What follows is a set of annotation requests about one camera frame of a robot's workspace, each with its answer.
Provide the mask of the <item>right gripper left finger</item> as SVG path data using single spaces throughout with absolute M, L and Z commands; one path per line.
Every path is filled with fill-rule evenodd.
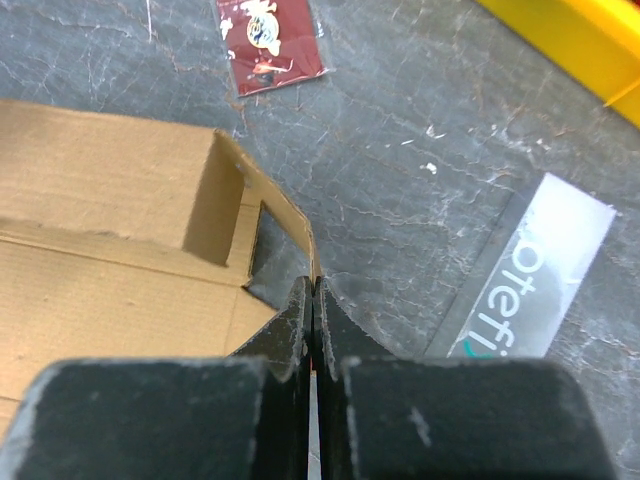
M 313 287 L 228 357 L 57 362 L 1 447 L 5 479 L 303 479 Z

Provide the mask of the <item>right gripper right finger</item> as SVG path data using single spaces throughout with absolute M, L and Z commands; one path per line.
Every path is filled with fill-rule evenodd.
M 326 479 L 612 479 L 588 400 L 536 359 L 391 355 L 327 281 L 313 292 L 321 473 Z

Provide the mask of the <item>brown cardboard box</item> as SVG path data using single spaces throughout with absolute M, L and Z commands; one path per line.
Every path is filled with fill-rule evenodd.
M 210 357 L 274 315 L 249 290 L 268 213 L 322 270 L 304 213 L 224 130 L 1 103 L 1 424 L 47 366 Z

